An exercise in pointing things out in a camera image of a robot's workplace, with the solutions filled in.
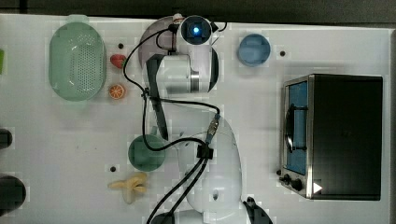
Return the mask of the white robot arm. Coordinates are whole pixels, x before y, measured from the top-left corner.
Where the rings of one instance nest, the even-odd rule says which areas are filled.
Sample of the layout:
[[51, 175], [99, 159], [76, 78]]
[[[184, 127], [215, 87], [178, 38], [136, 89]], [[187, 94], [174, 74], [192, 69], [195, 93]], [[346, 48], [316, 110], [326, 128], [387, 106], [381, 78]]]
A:
[[182, 179], [172, 188], [177, 204], [154, 210], [147, 224], [273, 224], [251, 197], [242, 196], [242, 169], [230, 124], [215, 105], [200, 96], [219, 77], [219, 57], [212, 47], [218, 27], [201, 17], [179, 14], [160, 20], [168, 49], [141, 51], [147, 98], [167, 147], [177, 149]]

